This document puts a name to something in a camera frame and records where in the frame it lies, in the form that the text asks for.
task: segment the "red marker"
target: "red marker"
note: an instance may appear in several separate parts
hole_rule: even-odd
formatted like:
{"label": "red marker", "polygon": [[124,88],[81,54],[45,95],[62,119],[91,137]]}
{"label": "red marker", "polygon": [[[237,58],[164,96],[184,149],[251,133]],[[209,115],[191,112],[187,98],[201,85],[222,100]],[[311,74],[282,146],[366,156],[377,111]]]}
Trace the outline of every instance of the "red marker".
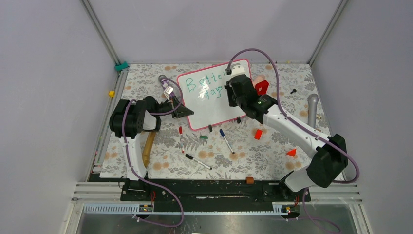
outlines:
{"label": "red marker", "polygon": [[184,139],[183,139],[183,137],[182,137],[182,127],[181,127],[181,126],[179,127],[179,134],[180,134],[179,138],[181,139],[181,149],[182,149],[182,153],[185,153],[185,151],[184,151]]}

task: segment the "blue marker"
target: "blue marker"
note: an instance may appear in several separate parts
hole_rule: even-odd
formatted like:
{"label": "blue marker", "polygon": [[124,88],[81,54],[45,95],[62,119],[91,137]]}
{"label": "blue marker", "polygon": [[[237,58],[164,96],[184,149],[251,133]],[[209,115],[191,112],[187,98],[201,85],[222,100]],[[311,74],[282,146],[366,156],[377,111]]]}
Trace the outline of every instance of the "blue marker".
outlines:
{"label": "blue marker", "polygon": [[222,129],[220,129],[220,133],[221,133],[221,135],[223,136],[223,138],[224,138],[226,144],[228,145],[229,149],[231,150],[232,154],[235,154],[235,152],[234,152],[234,151],[232,150],[232,148],[231,148],[231,145],[228,143],[228,140],[226,139],[225,134],[224,134],[224,132],[222,131]]}

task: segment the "white wall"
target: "white wall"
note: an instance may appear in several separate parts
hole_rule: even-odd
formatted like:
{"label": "white wall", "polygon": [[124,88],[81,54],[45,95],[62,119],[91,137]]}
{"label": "white wall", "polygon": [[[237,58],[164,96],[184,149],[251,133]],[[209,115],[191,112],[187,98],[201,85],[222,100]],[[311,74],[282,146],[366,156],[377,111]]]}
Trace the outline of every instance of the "white wall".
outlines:
{"label": "white wall", "polygon": [[78,0],[3,0],[0,32],[0,233],[55,234],[114,64]]}
{"label": "white wall", "polygon": [[[228,61],[249,47],[307,62],[340,0],[90,0],[127,62]],[[266,61],[251,53],[252,61]]]}
{"label": "white wall", "polygon": [[360,166],[375,234],[413,229],[412,12],[411,0],[350,1],[313,66],[332,131]]}

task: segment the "gray floor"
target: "gray floor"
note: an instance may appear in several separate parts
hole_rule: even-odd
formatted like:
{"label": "gray floor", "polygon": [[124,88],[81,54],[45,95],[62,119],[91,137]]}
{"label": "gray floor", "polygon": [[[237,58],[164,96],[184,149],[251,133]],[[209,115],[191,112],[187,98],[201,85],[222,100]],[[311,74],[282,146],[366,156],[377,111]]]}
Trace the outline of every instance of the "gray floor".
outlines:
{"label": "gray floor", "polygon": [[[340,226],[343,234],[354,234],[356,228],[350,211],[344,205],[307,205],[313,217],[327,218]],[[152,215],[151,221],[177,223],[178,215]],[[320,223],[331,231],[329,224]],[[164,228],[143,222],[131,215],[83,214],[78,234],[323,234],[310,220],[285,222],[274,215],[186,215],[178,228]]]}

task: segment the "wooden rolling pin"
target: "wooden rolling pin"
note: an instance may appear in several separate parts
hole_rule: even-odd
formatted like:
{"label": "wooden rolling pin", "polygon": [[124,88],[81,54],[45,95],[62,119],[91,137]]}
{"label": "wooden rolling pin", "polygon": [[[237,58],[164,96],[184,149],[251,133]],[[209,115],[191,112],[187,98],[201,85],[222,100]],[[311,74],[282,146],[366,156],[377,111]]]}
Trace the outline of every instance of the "wooden rolling pin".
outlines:
{"label": "wooden rolling pin", "polygon": [[142,160],[145,168],[148,168],[149,156],[152,150],[153,140],[155,139],[156,132],[149,132],[148,138],[146,139],[145,147],[142,152]]}

